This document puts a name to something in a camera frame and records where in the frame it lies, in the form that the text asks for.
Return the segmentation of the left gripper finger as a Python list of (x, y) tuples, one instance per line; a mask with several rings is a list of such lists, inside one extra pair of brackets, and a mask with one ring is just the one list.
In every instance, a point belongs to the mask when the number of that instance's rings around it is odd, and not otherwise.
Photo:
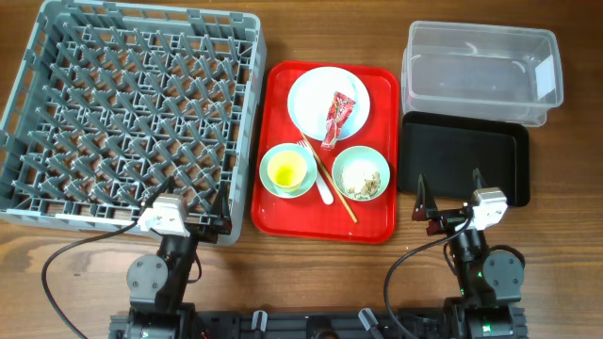
[(155, 200), (164, 193), (171, 194), (175, 187), (175, 180), (170, 176), (157, 190), (149, 197), (149, 206), (152, 206)]
[(228, 221), (231, 220), (227, 184), (219, 184), (215, 200), (210, 208), (210, 215)]

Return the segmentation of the rice and food scraps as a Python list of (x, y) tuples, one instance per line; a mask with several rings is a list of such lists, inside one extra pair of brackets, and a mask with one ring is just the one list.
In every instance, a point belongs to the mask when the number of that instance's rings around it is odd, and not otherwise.
[(344, 192), (355, 200), (368, 200), (381, 186), (381, 174), (377, 167), (365, 160), (350, 162), (341, 171)]

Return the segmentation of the light green bowl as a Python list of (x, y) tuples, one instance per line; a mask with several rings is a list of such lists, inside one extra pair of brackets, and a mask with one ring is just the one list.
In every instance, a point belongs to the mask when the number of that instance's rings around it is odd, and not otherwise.
[[(378, 193), (368, 200), (355, 200), (354, 198), (348, 196), (343, 189), (343, 185), (341, 183), (341, 171), (342, 169), (348, 165), (350, 162), (356, 160), (365, 160), (373, 163), (379, 173), (381, 174), (381, 186)], [(376, 150), (369, 148), (368, 146), (352, 146), (348, 149), (342, 151), (334, 160), (332, 165), (332, 176), (338, 191), (345, 197), (350, 200), (356, 202), (368, 202), (375, 200), (380, 197), (389, 184), (389, 180), (391, 178), (389, 164), (385, 160), (385, 158)]]

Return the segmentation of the yellow cup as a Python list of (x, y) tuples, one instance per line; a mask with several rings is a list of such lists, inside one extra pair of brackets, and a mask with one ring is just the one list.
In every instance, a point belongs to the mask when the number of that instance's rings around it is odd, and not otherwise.
[(307, 164), (303, 156), (295, 151), (276, 153), (268, 162), (269, 179), (282, 191), (296, 190), (307, 173)]

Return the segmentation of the red snack wrapper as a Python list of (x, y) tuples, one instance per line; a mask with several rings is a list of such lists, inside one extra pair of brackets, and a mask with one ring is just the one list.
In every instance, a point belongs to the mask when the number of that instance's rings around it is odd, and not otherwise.
[(336, 91), (332, 99), (326, 118), (326, 135), (321, 143), (321, 148), (331, 150), (334, 148), (341, 134), (343, 125), (352, 113), (355, 101), (349, 96)]

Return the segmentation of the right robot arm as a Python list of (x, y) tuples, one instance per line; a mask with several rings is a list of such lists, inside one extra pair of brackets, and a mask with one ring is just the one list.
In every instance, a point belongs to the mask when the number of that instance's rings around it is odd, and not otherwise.
[(520, 338), (525, 317), (514, 305), (521, 300), (526, 260), (507, 246), (490, 246), (485, 230), (501, 222), (508, 209), (498, 187), (488, 187), (473, 169), (475, 190), (458, 209), (440, 210), (425, 176), (418, 177), (414, 221), (426, 221), (428, 235), (442, 235), (448, 266), (461, 295), (445, 300), (432, 338)]

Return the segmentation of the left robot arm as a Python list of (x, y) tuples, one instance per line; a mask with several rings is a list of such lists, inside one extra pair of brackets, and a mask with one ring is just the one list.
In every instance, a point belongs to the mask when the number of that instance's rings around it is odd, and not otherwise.
[(232, 232), (228, 188), (218, 185), (210, 206), (208, 224), (186, 221), (185, 199), (173, 193), (169, 178), (144, 203), (138, 221), (143, 231), (155, 231), (161, 242), (155, 254), (143, 255), (128, 268), (130, 309), (123, 320), (111, 318), (111, 338), (209, 338), (210, 329), (197, 315), (192, 303), (184, 303), (193, 266), (200, 264), (197, 247), (215, 244), (221, 234)]

